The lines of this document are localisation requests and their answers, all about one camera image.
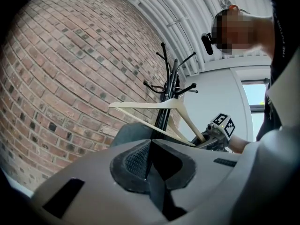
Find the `person's right forearm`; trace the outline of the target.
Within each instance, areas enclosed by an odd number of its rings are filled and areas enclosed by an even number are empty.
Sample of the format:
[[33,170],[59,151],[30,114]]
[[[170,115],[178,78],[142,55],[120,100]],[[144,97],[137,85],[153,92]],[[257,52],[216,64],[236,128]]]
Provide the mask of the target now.
[[233,135],[229,141],[229,149],[234,153],[241,154],[244,151],[244,148],[249,144],[249,141],[241,139],[240,137]]

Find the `window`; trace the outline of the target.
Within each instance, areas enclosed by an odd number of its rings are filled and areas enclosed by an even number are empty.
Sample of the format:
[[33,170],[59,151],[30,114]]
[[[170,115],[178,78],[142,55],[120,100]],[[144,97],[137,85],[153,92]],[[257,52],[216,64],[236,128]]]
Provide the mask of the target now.
[[256,137],[264,120],[264,96],[268,84],[268,78],[242,81],[243,89],[251,111],[253,141],[256,141]]

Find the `grey jacket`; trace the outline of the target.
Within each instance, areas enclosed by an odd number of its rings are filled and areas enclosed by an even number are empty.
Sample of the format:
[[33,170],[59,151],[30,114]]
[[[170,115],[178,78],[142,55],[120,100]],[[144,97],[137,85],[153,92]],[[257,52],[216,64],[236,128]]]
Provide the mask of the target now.
[[134,142],[138,140],[150,139],[153,129],[140,123],[125,124],[116,134],[110,147],[116,147],[124,143]]

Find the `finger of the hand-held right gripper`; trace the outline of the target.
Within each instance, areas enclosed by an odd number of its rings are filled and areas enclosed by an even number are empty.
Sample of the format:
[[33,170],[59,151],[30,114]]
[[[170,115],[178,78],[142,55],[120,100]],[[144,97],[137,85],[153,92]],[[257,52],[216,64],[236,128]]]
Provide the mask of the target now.
[[202,142],[197,136],[194,137],[194,139],[191,141],[193,145],[195,145],[195,148],[204,149],[205,147],[208,147],[212,144],[212,138],[210,134],[207,134],[206,132],[202,133],[205,141]]

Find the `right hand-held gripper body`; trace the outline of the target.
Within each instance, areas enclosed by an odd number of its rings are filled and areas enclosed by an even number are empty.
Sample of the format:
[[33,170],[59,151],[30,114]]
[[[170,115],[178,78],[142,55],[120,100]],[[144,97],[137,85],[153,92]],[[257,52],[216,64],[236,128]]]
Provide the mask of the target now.
[[208,150],[225,151],[229,146],[229,141],[236,129],[236,126],[229,115],[220,113],[206,128],[211,143],[207,146]]

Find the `person's black shirt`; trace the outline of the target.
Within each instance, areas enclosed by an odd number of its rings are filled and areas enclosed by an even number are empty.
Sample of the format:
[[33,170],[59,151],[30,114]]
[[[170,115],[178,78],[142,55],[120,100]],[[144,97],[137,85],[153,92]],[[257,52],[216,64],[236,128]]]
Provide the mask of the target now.
[[[295,5],[290,0],[271,0],[275,29],[275,50],[270,65],[270,81],[267,89],[275,83],[300,45],[300,31],[292,22]],[[256,136],[259,141],[266,133],[279,129],[282,123],[268,95],[265,95],[264,120]]]

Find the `black coat stand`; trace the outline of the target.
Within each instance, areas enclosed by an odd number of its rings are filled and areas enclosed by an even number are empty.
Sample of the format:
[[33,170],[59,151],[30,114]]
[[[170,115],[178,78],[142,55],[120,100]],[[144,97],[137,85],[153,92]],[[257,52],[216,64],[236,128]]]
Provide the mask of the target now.
[[[156,52],[156,55],[158,55],[165,61],[167,80],[164,86],[151,85],[147,81],[144,81],[143,84],[151,91],[159,94],[162,103],[171,100],[171,103],[173,104],[180,95],[183,95],[186,92],[198,93],[198,91],[195,89],[195,83],[182,89],[180,87],[180,79],[178,76],[178,70],[186,61],[195,56],[196,52],[193,52],[191,55],[186,57],[180,64],[178,63],[178,60],[175,59],[174,64],[171,67],[167,59],[166,44],[162,42],[161,47],[163,50],[163,54]],[[176,136],[174,137],[175,139],[181,139],[184,142],[188,142],[188,139],[177,129],[173,118],[170,116],[171,110],[172,108],[169,107],[160,108],[154,127],[159,129],[160,133],[162,133],[162,131],[165,131],[169,127],[176,134]]]

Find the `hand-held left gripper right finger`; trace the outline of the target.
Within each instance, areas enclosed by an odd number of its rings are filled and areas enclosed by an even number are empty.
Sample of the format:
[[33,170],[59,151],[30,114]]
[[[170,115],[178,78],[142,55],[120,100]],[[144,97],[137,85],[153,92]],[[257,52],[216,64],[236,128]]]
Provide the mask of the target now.
[[238,155],[162,140],[146,144],[148,222],[230,222],[238,192],[229,178]]

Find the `bundle of white ceiling pipes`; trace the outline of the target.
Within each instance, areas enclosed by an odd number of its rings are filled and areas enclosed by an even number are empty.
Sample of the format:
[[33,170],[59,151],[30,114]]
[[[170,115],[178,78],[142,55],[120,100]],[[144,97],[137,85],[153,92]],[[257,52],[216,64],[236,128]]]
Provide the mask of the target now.
[[183,75],[195,76],[232,66],[229,57],[222,55],[215,47],[213,54],[208,55],[201,40],[202,34],[210,32],[214,15],[222,10],[220,0],[127,1],[150,21],[174,58],[182,61],[196,52],[180,68]]

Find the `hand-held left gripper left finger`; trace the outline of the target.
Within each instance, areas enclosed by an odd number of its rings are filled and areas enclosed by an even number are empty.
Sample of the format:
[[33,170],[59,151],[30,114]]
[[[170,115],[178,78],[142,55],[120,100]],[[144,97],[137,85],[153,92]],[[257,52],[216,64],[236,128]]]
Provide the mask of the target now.
[[36,189],[33,208],[50,225],[167,224],[148,195],[124,190],[110,172],[115,156],[149,142],[130,142],[77,159]]

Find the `light wooden hanger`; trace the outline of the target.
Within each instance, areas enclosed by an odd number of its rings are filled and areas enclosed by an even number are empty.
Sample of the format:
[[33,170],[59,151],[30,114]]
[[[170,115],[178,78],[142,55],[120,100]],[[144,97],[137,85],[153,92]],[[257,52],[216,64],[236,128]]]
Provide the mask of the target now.
[[127,112],[125,109],[129,109],[129,108],[138,108],[138,109],[174,109],[178,112],[178,114],[181,116],[181,118],[187,123],[187,125],[190,127],[190,129],[194,132],[194,134],[196,135],[196,137],[202,142],[206,142],[206,139],[204,138],[204,136],[202,135],[202,133],[197,129],[197,127],[193,124],[193,122],[191,121],[187,110],[184,106],[184,104],[175,98],[169,99],[167,101],[164,101],[162,103],[136,103],[136,102],[113,102],[111,104],[109,104],[110,108],[115,108],[117,110],[119,110],[120,112],[130,116],[131,118],[135,119],[136,121],[152,128],[153,130],[164,134],[170,138],[173,138],[177,141],[180,141],[188,146],[192,146],[194,147],[195,144],[192,144],[191,142],[188,141],[188,139],[183,136],[176,128],[174,122],[167,122],[167,125],[169,125],[169,127],[177,134],[176,136],[174,136],[173,134],[170,134],[148,122],[143,121],[142,119],[130,114],[129,112]]

